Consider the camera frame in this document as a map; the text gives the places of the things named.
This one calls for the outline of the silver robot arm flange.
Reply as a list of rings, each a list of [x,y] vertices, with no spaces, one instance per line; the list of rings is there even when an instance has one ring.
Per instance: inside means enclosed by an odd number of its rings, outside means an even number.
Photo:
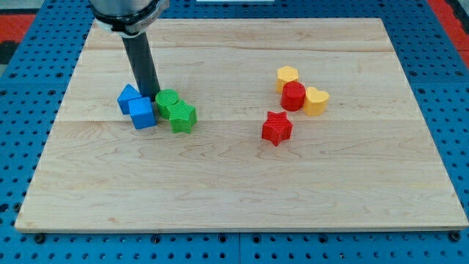
[[[89,0],[97,25],[124,38],[139,36],[169,8],[169,0]]]

